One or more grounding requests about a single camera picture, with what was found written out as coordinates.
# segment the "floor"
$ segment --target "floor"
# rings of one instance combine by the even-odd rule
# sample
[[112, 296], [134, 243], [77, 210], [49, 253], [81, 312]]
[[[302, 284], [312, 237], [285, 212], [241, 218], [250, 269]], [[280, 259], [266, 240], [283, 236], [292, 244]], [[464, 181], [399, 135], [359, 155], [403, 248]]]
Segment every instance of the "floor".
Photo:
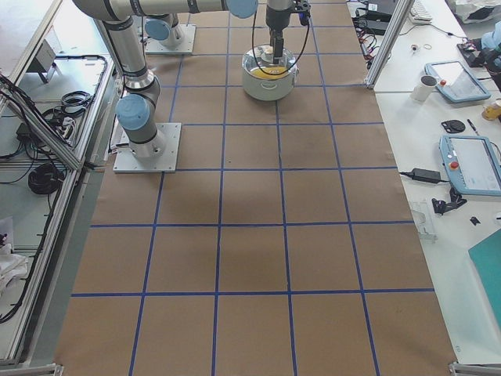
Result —
[[[115, 175], [111, 158], [56, 350], [68, 376], [449, 374], [347, 6], [312, 6], [277, 103], [241, 87], [251, 20], [190, 16], [193, 56], [149, 58], [157, 121], [183, 123], [178, 171]], [[294, 19], [286, 47], [304, 36]]]

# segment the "power adapter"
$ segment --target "power adapter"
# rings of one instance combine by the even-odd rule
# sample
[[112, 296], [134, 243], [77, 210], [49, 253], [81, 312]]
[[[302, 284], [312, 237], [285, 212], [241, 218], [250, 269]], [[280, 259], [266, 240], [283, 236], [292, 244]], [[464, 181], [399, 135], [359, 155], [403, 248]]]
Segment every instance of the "power adapter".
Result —
[[408, 176], [412, 180], [417, 180], [418, 182], [425, 182], [432, 184], [448, 183], [447, 180], [442, 180], [440, 172], [425, 170], [422, 168], [413, 168], [411, 172], [400, 172], [400, 175]]

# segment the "blue joint cap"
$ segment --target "blue joint cap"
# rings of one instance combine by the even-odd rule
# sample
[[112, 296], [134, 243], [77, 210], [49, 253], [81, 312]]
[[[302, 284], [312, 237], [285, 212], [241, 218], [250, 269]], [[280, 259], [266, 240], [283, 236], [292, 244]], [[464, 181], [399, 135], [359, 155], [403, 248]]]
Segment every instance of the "blue joint cap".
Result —
[[137, 94], [131, 94], [118, 101], [115, 113], [125, 130], [137, 131], [148, 122], [150, 107], [146, 99]]
[[154, 18], [146, 20], [144, 30], [157, 41], [164, 41], [171, 34], [171, 27], [167, 22]]
[[258, 10], [258, 0], [226, 0], [226, 5], [238, 18], [249, 18]]

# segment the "black round object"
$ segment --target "black round object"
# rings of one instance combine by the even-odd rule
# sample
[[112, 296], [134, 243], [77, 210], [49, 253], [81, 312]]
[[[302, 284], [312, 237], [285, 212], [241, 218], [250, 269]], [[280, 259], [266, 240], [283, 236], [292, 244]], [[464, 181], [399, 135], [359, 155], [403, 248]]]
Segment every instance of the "black round object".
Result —
[[460, 120], [447, 120], [441, 124], [447, 133], [461, 133], [466, 129], [466, 125]]
[[56, 192], [64, 180], [64, 174], [51, 163], [38, 166], [28, 175], [28, 186], [36, 194]]

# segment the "cup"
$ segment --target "cup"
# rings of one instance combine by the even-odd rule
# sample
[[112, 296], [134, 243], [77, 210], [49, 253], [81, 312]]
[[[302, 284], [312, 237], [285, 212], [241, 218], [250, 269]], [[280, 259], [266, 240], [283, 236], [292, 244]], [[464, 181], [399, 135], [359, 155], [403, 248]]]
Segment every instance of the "cup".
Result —
[[482, 117], [485, 120], [493, 121], [501, 116], [501, 99], [496, 99], [493, 103], [489, 104], [482, 112]]
[[433, 76], [421, 76], [420, 83], [411, 92], [410, 97], [418, 102], [424, 102], [426, 98], [433, 92], [437, 84], [437, 79]]

